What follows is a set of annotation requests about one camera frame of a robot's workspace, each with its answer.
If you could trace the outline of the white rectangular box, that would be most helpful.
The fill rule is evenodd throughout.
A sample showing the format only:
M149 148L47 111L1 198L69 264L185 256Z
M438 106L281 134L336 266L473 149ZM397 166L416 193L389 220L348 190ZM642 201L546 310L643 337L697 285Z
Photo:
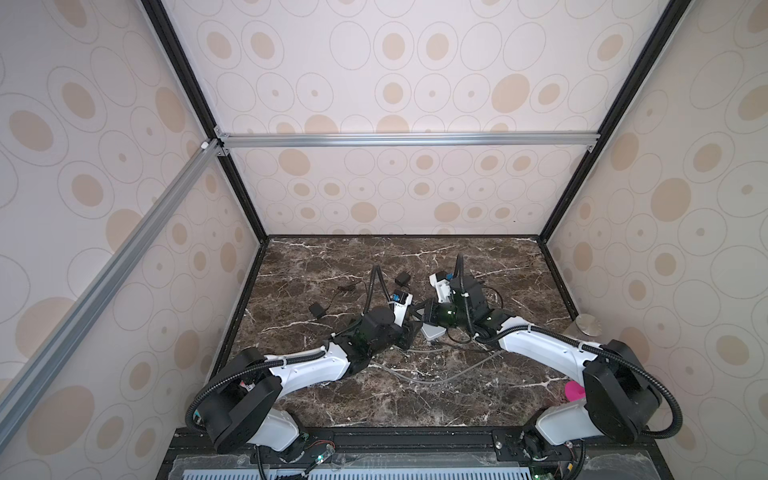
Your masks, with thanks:
M434 342L443 337L447 333L447 330L444 327L423 323L421 333L427 342Z

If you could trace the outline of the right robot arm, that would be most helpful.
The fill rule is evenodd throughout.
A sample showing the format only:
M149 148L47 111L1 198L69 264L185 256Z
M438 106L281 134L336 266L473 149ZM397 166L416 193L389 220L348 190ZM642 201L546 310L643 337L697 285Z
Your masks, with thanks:
M470 276L438 272L430 284L437 299L425 310L426 323L463 327L471 340L535 360L583 388L582 398L532 417L522 435L531 448L598 436L632 444L641 436L668 439L682 429L676 398L627 344L577 340L493 309L483 286Z

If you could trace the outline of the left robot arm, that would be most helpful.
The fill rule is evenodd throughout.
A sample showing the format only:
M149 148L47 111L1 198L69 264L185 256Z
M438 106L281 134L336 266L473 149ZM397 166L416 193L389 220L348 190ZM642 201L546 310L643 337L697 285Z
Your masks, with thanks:
M374 266L362 313L346 328L303 352L263 355L256 347L242 350L195 395L184 415L186 427L207 434L219 454L247 445L293 453L306 444L309 434L274 404L315 384L351 377L387 349L408 350L422 326L411 319L413 310L408 289L390 292L381 268Z

